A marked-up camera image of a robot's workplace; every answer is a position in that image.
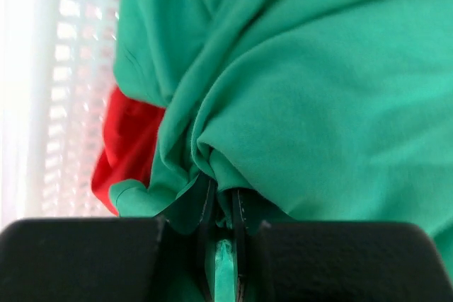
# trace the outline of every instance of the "wrinkled fabric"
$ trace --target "wrinkled fabric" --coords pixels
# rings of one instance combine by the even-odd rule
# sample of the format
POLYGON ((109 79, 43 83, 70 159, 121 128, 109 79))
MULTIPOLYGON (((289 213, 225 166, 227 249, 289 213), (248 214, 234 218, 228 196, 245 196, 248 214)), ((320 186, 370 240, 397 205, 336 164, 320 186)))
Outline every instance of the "wrinkled fabric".
POLYGON ((103 126, 104 148, 91 178, 94 195, 117 214, 108 197, 111 185, 124 180, 149 184, 157 131, 164 109, 141 103, 114 87, 103 126))
POLYGON ((122 0, 118 85, 166 115, 150 186, 110 194, 166 206, 202 171, 299 220, 418 224, 452 275, 452 18, 453 0, 122 0))

